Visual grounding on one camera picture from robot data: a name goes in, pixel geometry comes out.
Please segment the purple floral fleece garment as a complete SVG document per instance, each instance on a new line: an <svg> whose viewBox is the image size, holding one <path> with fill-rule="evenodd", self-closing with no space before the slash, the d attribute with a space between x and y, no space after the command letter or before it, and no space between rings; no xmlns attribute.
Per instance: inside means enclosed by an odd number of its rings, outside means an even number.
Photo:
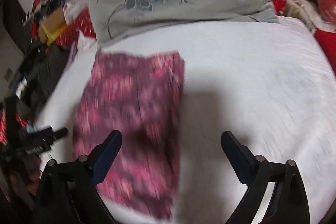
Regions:
<svg viewBox="0 0 336 224"><path fill-rule="evenodd" d="M155 219L170 219L179 180L178 134L185 62L99 52L73 128L73 153L88 154L113 130L122 146L98 191Z"/></svg>

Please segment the dark clothes pile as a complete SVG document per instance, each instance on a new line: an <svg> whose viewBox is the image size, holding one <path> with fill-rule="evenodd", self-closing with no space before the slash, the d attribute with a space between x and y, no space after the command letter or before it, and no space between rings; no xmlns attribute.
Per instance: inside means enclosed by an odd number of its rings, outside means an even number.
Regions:
<svg viewBox="0 0 336 224"><path fill-rule="evenodd" d="M55 43L30 49L9 85L10 93L17 97L21 119L36 118L56 88L69 56L69 50Z"/></svg>

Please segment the cardboard box yellow tape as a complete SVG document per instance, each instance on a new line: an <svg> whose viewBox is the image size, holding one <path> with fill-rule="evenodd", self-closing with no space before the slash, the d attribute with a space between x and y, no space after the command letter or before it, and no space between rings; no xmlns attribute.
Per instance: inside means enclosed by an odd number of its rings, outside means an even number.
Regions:
<svg viewBox="0 0 336 224"><path fill-rule="evenodd" d="M43 44L50 46L67 28L63 8L59 7L39 24L38 35Z"/></svg>

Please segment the white bed sheet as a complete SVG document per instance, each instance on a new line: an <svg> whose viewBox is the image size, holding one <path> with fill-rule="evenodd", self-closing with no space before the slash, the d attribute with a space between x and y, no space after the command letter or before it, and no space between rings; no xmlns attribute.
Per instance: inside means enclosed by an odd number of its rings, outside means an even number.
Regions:
<svg viewBox="0 0 336 224"><path fill-rule="evenodd" d="M110 53L177 51L185 61L180 180L172 223L224 223L241 200L221 148L229 130L255 155L294 160L319 223L335 200L335 75L299 20L209 21L100 44Z"/></svg>

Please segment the plain red blanket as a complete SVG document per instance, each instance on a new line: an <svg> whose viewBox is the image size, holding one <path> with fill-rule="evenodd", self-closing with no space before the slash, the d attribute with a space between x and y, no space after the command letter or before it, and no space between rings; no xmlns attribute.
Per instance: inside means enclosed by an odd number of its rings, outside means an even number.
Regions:
<svg viewBox="0 0 336 224"><path fill-rule="evenodd" d="M314 37L324 51L334 74L336 74L336 33L316 29Z"/></svg>

